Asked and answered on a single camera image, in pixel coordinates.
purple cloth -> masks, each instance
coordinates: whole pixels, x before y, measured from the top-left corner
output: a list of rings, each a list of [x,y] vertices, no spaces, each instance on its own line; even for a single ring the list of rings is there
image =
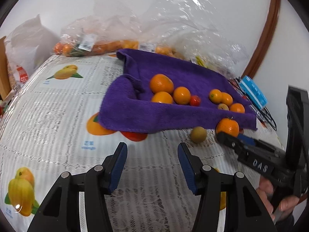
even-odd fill
[[[117,57],[125,61],[124,75],[108,88],[98,115],[107,129],[155,133],[166,129],[202,126],[214,129],[223,118],[233,117],[240,128],[256,129],[256,115],[250,102],[244,100],[219,73],[187,61],[132,49],[122,49]],[[158,73],[168,76],[174,87],[184,86],[191,95],[201,98],[200,106],[160,104],[151,102],[151,78]],[[234,103],[241,103],[246,113],[217,109],[208,95],[212,89],[229,93]]]

small red fruit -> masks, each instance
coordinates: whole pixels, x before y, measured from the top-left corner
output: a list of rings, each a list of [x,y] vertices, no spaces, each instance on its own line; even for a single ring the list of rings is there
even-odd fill
[[[190,99],[190,105],[191,106],[199,106],[200,102],[201,102],[201,99],[197,95],[192,96],[191,99]]]

red logo on bag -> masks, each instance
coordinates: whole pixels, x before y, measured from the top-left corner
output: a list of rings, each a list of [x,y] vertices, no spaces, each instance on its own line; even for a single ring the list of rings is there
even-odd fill
[[[20,75],[20,82],[25,83],[29,79],[27,72],[22,66],[17,66],[17,71]]]

human hand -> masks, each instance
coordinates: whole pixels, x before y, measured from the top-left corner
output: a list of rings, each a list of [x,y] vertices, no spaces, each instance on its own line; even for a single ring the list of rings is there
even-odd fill
[[[259,187],[257,188],[256,191],[259,197],[261,198],[262,202],[264,203],[272,220],[274,220],[275,216],[273,215],[273,212],[274,212],[273,206],[267,199],[267,195],[273,194],[273,191],[274,191],[273,185],[268,179],[266,179],[265,177],[261,175]],[[283,212],[279,220],[283,220],[287,218],[293,212],[293,209],[297,205],[298,201],[299,201],[299,198],[294,195],[287,196],[286,198],[284,198],[278,206],[279,210]]]

metal rivet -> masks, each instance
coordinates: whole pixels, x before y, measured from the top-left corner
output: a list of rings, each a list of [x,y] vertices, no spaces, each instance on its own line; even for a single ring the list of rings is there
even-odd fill
[[[204,166],[202,167],[202,169],[203,169],[204,171],[210,171],[210,170],[211,170],[211,166],[209,166],[209,165],[204,165]]]
[[[101,171],[103,169],[103,167],[101,165],[97,165],[95,166],[95,171]]]
[[[236,176],[237,176],[238,178],[244,178],[244,177],[245,177],[245,175],[244,175],[242,172],[237,172],[237,173],[236,173]]]
[[[70,175],[69,172],[63,172],[63,173],[61,174],[61,177],[65,179],[65,178],[67,178],[69,175]]]

